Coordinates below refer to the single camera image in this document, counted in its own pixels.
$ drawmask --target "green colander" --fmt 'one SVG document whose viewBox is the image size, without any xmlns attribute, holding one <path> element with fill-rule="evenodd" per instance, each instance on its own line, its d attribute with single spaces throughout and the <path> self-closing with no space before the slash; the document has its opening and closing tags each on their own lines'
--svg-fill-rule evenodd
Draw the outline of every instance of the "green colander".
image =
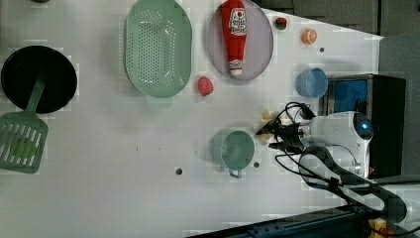
<svg viewBox="0 0 420 238">
<path fill-rule="evenodd" d="M 173 0 L 140 0 L 127 17 L 126 70 L 142 93 L 169 98 L 191 74 L 192 29 Z"/>
</svg>

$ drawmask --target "slotted spatula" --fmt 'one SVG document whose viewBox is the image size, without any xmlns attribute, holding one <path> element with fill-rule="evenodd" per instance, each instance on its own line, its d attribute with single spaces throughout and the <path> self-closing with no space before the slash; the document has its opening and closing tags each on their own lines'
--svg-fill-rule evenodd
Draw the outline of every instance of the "slotted spatula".
<svg viewBox="0 0 420 238">
<path fill-rule="evenodd" d="M 49 127 L 36 109 L 48 77 L 42 66 L 25 111 L 0 117 L 0 169 L 34 174 L 40 168 Z"/>
</svg>

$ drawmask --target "red ball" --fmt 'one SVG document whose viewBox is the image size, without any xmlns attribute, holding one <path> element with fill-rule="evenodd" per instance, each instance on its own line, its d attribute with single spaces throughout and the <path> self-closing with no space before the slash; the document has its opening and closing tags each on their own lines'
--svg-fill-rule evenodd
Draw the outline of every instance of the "red ball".
<svg viewBox="0 0 420 238">
<path fill-rule="evenodd" d="M 198 79 L 198 91 L 201 95 L 207 96 L 208 94 L 212 93 L 213 90 L 213 83 L 209 78 L 203 76 Z"/>
</svg>

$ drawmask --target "ketchup bottle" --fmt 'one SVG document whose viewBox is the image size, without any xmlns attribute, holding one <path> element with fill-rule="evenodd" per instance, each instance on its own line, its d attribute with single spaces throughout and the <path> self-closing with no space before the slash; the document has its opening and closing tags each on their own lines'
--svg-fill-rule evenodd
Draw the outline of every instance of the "ketchup bottle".
<svg viewBox="0 0 420 238">
<path fill-rule="evenodd" d="M 241 0 L 225 2 L 222 5 L 222 18 L 231 75 L 241 75 L 247 41 L 247 16 Z"/>
</svg>

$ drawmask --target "black frying pan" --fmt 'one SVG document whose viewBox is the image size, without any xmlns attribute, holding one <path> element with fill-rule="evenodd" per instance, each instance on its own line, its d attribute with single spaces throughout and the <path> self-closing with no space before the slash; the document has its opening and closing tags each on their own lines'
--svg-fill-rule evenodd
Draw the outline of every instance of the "black frying pan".
<svg viewBox="0 0 420 238">
<path fill-rule="evenodd" d="M 71 62 L 56 50 L 47 47 L 26 47 L 14 52 L 3 65 L 1 85 L 7 97 L 25 109 L 31 97 L 37 75 L 43 62 L 47 65 L 49 80 L 37 108 L 37 113 L 51 113 L 64 107 L 74 96 L 77 76 Z"/>
</svg>

